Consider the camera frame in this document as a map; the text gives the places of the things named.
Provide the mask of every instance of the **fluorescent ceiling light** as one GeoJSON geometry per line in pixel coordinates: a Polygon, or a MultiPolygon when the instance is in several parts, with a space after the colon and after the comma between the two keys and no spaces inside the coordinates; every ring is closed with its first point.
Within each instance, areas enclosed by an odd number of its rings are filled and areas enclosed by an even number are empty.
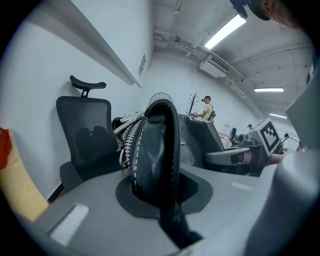
{"type": "Polygon", "coordinates": [[[223,28],[221,28],[205,45],[209,49],[212,49],[217,43],[224,39],[227,35],[231,34],[241,25],[245,24],[246,20],[239,15],[230,20],[223,28]]]}
{"type": "Polygon", "coordinates": [[[263,93],[263,92],[284,92],[283,88],[256,88],[254,89],[257,93],[263,93]]]}
{"type": "Polygon", "coordinates": [[[286,116],[283,116],[283,115],[278,115],[278,114],[271,114],[270,113],[270,116],[275,116],[275,117],[278,117],[278,118],[287,118],[286,116]]]}

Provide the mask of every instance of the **yellow cushion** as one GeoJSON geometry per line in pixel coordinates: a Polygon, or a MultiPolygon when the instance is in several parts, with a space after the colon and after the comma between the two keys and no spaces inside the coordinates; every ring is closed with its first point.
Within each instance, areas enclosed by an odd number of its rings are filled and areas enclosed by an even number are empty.
{"type": "Polygon", "coordinates": [[[8,165],[0,169],[0,188],[11,209],[33,222],[49,204],[30,179],[20,159],[14,133],[11,130],[9,135],[12,149],[8,165]]]}

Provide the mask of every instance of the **white label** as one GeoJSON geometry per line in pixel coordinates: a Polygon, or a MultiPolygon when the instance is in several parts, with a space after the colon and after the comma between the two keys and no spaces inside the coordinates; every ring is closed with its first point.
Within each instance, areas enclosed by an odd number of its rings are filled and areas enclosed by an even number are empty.
{"type": "Polygon", "coordinates": [[[87,206],[82,204],[76,205],[52,231],[50,237],[62,246],[68,246],[88,213],[89,208],[87,206]]]}
{"type": "Polygon", "coordinates": [[[254,189],[254,186],[235,182],[235,181],[231,183],[231,186],[241,190],[250,191],[250,192],[254,189]]]}

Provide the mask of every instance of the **red fabric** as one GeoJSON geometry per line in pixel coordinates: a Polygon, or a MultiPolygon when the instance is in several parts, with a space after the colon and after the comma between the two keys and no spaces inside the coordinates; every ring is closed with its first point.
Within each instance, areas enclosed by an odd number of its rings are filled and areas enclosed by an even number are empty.
{"type": "Polygon", "coordinates": [[[0,135],[0,169],[3,169],[8,164],[8,156],[10,154],[11,140],[9,136],[9,130],[2,129],[0,127],[2,134],[0,135]]]}

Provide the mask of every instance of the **mesh chair back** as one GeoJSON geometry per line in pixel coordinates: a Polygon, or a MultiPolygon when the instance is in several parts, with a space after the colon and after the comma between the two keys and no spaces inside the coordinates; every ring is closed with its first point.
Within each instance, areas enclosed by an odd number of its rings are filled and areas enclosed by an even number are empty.
{"type": "Polygon", "coordinates": [[[109,101],[61,96],[56,101],[56,109],[70,149],[71,162],[77,169],[117,151],[109,101]]]}

